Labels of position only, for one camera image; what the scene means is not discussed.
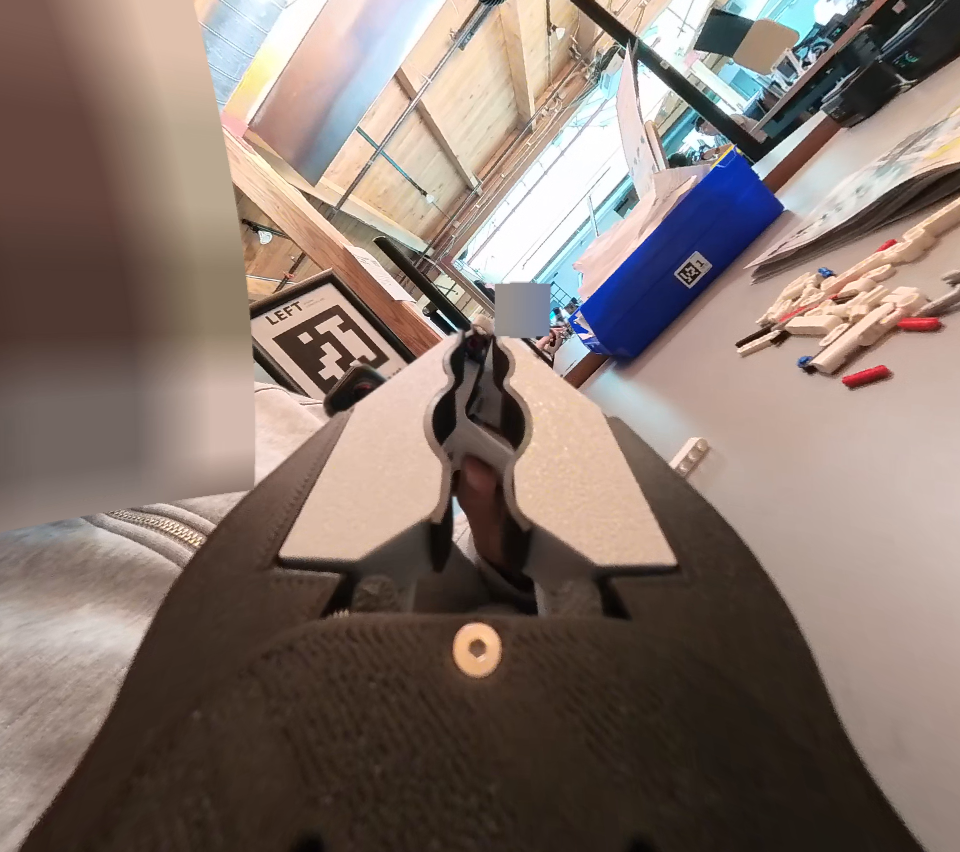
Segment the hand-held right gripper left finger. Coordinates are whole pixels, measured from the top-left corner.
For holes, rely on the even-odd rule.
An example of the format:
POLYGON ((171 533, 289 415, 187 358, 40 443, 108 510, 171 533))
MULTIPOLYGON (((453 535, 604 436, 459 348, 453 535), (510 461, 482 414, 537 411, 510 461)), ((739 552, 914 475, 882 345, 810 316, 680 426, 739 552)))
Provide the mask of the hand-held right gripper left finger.
POLYGON ((434 426, 464 342, 451 335, 345 414, 282 546, 282 566, 442 570, 452 548, 451 464, 434 426))

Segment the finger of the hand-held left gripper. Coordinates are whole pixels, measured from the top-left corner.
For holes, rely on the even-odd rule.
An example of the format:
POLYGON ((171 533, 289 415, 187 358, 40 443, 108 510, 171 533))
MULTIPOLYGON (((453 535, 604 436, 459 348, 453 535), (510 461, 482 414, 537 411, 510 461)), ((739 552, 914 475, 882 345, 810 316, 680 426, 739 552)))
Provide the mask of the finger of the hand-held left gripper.
POLYGON ((476 459, 493 470, 506 470, 517 454, 504 435, 470 417, 454 422, 449 435, 442 439, 442 450, 452 470, 460 470, 467 458, 476 459))
POLYGON ((505 353, 488 353, 468 399, 468 417, 496 432, 519 431, 519 406, 505 392, 510 370, 505 353))

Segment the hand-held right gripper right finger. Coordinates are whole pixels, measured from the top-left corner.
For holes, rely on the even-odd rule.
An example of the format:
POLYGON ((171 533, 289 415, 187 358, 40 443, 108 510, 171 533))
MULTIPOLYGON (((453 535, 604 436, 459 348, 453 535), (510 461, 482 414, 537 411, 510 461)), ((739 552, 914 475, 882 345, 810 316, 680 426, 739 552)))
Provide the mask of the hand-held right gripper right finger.
POLYGON ((604 414, 521 340, 489 351, 510 456, 510 547, 530 578, 672 570, 676 557, 604 414))

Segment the pile of lego pieces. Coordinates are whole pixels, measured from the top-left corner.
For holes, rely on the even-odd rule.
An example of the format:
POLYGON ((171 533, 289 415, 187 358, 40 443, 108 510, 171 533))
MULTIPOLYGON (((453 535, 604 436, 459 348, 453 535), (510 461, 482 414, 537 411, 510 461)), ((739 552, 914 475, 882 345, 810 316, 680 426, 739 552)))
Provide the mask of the pile of lego pieces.
POLYGON ((737 354, 756 354, 790 337, 816 338, 817 351, 801 357, 798 367, 809 375, 835 376, 894 332, 941 330, 943 317, 958 309, 958 270, 942 276, 945 292, 936 298, 890 282, 899 268, 957 232, 958 224, 959 200, 952 198, 851 268, 800 275, 757 320, 757 330, 735 342, 737 354))

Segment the person's left forearm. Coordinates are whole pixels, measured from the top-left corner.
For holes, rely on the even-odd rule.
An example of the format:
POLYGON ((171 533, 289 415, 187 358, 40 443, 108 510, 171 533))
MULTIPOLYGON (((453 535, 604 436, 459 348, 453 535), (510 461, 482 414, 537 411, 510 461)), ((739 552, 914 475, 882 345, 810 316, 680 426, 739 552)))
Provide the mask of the person's left forearm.
POLYGON ((528 577, 500 570, 481 556, 473 559, 473 565, 485 594, 482 607, 502 614, 535 616, 538 613, 536 588, 528 577))

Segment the white lego beam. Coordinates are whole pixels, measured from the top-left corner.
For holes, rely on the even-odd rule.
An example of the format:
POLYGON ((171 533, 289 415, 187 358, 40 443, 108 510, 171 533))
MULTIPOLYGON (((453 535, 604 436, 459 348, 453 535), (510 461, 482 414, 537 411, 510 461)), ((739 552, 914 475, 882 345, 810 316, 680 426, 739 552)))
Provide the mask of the white lego beam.
POLYGON ((691 437, 686 440, 669 462, 669 467, 677 474, 688 477, 711 451, 706 438, 691 437))

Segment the person's left hand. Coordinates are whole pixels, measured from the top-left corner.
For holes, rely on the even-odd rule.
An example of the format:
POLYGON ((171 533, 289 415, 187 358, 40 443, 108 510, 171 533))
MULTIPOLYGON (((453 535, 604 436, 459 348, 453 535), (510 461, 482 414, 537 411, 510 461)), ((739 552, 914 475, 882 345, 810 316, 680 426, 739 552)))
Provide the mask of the person's left hand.
POLYGON ((457 499, 478 555, 504 573, 520 573, 522 565, 513 551, 515 541, 507 528, 509 513, 497 471, 474 456, 465 456, 457 476, 457 499))

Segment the blue plastic bin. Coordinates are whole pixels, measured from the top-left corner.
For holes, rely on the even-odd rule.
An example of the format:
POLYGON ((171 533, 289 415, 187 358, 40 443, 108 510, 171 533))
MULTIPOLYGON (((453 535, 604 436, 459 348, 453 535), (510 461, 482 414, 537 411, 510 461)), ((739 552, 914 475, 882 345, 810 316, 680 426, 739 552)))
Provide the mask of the blue plastic bin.
POLYGON ((686 189, 570 321, 594 354, 638 357, 771 226, 783 204, 750 162, 728 149, 686 189))

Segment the white paper sheets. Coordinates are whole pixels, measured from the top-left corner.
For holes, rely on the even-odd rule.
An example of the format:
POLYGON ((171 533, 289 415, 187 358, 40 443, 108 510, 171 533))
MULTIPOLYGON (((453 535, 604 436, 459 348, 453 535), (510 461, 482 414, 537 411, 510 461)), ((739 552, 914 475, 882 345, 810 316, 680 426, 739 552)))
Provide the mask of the white paper sheets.
POLYGON ((664 200, 689 181, 698 183, 712 169, 707 162, 668 164, 655 126, 642 115, 639 64, 630 46, 620 72, 616 113, 630 182, 641 205, 664 200))

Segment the grey zip hoodie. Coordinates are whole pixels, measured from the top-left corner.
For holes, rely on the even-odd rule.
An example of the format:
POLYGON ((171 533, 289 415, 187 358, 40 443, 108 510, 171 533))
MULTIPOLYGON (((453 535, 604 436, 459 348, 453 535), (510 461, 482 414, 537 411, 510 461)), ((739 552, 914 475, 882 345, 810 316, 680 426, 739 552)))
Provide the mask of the grey zip hoodie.
POLYGON ((99 731, 157 607, 244 492, 1 536, 1 849, 18 850, 99 731))

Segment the open instruction booklet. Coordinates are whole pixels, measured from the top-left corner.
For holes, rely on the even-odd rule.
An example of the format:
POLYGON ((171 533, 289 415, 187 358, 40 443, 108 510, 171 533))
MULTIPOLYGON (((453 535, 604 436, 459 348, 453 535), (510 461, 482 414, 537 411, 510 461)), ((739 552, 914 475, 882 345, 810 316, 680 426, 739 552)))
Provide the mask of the open instruction booklet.
POLYGON ((836 186, 798 227, 750 263, 762 282, 810 258, 956 197, 959 110, 910 134, 836 186))

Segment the black and beige monitor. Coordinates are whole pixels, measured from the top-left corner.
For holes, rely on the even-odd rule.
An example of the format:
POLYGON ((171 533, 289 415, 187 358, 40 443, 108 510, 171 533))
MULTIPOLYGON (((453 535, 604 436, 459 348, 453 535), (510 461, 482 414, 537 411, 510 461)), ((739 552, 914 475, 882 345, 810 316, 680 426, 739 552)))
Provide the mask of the black and beige monitor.
POLYGON ((704 20, 693 50, 730 58, 765 76, 799 40, 796 30, 772 19, 753 20, 714 8, 704 20))

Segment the far desk with dark equipment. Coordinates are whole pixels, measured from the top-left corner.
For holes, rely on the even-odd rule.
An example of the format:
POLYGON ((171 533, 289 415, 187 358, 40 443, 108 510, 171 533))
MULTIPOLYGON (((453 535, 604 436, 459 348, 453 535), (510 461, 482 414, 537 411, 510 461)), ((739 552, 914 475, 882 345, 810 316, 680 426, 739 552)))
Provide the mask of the far desk with dark equipment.
POLYGON ((957 59, 959 0, 853 0, 790 52, 804 69, 753 132, 773 145, 817 113, 858 125, 957 59))

